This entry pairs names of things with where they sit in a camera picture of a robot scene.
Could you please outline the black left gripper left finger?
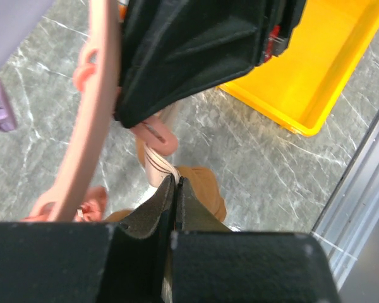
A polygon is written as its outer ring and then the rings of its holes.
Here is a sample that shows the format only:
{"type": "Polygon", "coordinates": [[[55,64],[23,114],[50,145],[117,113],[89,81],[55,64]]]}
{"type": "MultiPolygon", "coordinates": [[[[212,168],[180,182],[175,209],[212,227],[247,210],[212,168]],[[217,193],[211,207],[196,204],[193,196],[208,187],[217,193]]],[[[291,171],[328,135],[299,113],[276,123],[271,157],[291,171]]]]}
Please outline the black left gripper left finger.
{"type": "Polygon", "coordinates": [[[175,190],[116,223],[0,222],[0,302],[160,302],[175,190]]]}

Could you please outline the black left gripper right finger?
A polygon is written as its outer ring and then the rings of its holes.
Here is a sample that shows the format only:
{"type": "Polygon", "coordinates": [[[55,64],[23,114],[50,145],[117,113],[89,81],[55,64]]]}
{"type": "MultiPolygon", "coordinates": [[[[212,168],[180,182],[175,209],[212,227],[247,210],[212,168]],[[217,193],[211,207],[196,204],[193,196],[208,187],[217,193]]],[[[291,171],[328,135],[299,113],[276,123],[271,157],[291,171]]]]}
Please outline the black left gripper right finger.
{"type": "Polygon", "coordinates": [[[233,232],[177,188],[171,234],[174,302],[339,302],[327,256],[310,234],[233,232]]]}

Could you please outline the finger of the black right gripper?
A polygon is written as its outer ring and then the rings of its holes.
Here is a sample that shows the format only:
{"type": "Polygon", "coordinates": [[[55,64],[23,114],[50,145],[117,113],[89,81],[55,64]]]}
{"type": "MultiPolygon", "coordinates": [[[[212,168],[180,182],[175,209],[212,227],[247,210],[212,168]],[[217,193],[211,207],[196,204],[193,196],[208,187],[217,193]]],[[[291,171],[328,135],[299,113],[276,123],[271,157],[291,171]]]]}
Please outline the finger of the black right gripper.
{"type": "Polygon", "coordinates": [[[304,7],[304,1],[130,1],[121,24],[115,120],[132,128],[281,55],[304,7]]]}

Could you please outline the pink round clip hanger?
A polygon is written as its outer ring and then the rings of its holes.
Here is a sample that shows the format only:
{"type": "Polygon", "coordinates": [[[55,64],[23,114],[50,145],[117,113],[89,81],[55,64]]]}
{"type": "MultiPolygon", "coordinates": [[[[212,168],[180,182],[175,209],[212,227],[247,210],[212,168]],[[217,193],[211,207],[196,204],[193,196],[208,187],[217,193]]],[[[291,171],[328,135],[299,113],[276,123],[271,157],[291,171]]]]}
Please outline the pink round clip hanger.
{"type": "Polygon", "coordinates": [[[90,222],[104,215],[107,192],[90,182],[120,92],[120,9],[117,1],[89,4],[89,38],[73,75],[81,92],[73,133],[53,186],[37,200],[24,222],[90,222]]]}

